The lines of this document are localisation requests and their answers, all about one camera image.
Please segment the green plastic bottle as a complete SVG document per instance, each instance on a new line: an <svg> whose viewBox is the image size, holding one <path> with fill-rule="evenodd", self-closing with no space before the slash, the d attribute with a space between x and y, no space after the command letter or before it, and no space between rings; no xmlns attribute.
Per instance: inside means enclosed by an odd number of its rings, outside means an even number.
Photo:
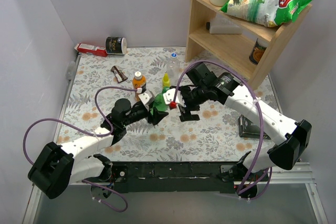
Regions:
<svg viewBox="0 0 336 224"><path fill-rule="evenodd" d="M164 100L164 97L163 97L163 94L162 93L159 93L155 99L154 99L154 102L153 102L153 108L154 109L156 108L158 111L160 112L165 112L167 111L168 109L168 105L165 104L165 100Z"/></svg>

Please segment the orange juice bottle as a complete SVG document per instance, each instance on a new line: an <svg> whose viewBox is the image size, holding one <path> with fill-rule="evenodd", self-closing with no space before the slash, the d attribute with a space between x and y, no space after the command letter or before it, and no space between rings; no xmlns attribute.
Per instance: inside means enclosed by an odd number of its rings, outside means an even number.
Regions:
<svg viewBox="0 0 336 224"><path fill-rule="evenodd" d="M133 84L133 88L135 90L141 88L144 91L146 89L146 78L145 78L145 76L140 71L136 71L134 73L132 84Z"/></svg>

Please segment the clear plastic bottle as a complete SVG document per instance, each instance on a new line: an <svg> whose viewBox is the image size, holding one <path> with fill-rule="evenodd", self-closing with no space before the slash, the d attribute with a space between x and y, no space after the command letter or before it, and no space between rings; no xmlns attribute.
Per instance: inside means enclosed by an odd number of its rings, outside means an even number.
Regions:
<svg viewBox="0 0 336 224"><path fill-rule="evenodd" d="M180 74L180 64L181 62L179 61L178 57L174 59L170 56L167 60L166 72L169 75L170 83L172 86L175 86L178 82Z"/></svg>

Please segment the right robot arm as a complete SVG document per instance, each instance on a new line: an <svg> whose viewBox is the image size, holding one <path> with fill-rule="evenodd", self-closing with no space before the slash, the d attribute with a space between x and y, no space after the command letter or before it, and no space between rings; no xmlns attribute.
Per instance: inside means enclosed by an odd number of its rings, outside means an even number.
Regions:
<svg viewBox="0 0 336 224"><path fill-rule="evenodd" d="M174 95L180 96L181 121L197 121L191 111L207 101L219 102L259 126L267 134L273 147L259 144L257 150L246 153L235 165L222 174L225 180L251 180L257 172L274 166L291 170L309 144L312 125L288 118L256 97L247 83L229 72L220 76L197 62L184 71L194 87L179 87Z"/></svg>

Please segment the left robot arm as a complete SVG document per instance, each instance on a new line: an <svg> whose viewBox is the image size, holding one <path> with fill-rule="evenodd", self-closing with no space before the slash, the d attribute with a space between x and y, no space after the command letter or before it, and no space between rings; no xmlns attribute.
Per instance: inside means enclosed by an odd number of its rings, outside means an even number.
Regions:
<svg viewBox="0 0 336 224"><path fill-rule="evenodd" d="M157 125L166 116L168 112L157 108L148 110L142 102L132 105L128 99L118 99L93 136L83 136L61 145L54 142L45 145L28 172L28 179L50 199L83 179L93 177L106 182L112 175L112 163L98 151L119 142L126 135L126 126L142 119Z"/></svg>

